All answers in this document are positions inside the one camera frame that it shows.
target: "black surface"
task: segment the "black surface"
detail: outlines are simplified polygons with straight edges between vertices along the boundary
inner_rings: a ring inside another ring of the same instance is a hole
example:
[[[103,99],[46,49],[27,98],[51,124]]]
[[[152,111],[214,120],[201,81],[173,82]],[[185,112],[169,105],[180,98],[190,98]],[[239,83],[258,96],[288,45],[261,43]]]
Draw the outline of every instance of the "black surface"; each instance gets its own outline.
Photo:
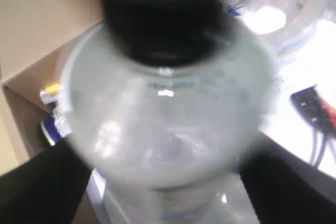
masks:
[[[336,223],[336,180],[261,138],[262,149],[240,169],[261,224]]]
[[[71,223],[90,174],[61,141],[0,177],[0,223]]]

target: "white container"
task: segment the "white container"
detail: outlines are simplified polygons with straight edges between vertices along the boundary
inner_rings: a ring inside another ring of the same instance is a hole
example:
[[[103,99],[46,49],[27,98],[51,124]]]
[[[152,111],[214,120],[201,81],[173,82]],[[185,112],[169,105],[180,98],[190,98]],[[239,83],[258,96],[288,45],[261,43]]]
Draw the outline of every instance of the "white container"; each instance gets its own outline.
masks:
[[[279,56],[302,47],[315,32],[327,0],[220,0]]]
[[[201,219],[237,157],[256,144],[269,56],[242,25],[227,24],[212,55],[187,66],[133,61],[105,26],[65,65],[59,104],[69,143],[107,179],[106,203],[128,223]]]

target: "yellow object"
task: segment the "yellow object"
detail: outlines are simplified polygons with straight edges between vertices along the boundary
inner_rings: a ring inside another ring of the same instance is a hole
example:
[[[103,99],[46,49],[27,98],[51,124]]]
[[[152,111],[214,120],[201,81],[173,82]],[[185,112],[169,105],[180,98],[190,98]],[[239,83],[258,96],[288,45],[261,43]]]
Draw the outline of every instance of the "yellow object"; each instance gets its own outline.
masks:
[[[55,83],[54,85],[48,86],[45,91],[49,95],[57,94],[59,91],[59,84]]]

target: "blue object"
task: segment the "blue object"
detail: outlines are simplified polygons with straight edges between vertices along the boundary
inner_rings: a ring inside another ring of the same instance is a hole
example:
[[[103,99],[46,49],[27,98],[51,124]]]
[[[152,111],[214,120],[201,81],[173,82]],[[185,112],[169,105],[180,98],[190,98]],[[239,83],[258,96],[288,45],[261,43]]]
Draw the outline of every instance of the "blue object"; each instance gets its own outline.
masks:
[[[41,129],[51,146],[54,146],[62,139],[55,127],[55,118],[53,113],[41,122]]]

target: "black cable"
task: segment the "black cable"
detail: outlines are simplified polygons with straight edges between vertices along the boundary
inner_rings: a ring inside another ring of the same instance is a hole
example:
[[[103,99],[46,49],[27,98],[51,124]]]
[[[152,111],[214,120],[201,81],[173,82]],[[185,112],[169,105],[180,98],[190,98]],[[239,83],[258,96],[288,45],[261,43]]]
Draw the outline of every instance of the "black cable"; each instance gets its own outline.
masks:
[[[327,148],[327,142],[328,142],[328,136],[326,134],[323,135],[323,140],[322,140],[322,146],[321,146],[321,149],[320,149],[320,152],[319,152],[319,155],[315,161],[315,164],[314,164],[314,167],[315,168],[319,168],[321,162],[322,162],[322,159],[324,157],[324,153],[326,152],[326,148]]]
[[[314,165],[316,153],[317,153],[317,130],[313,128],[313,146],[312,146],[311,156],[309,159],[310,165]]]

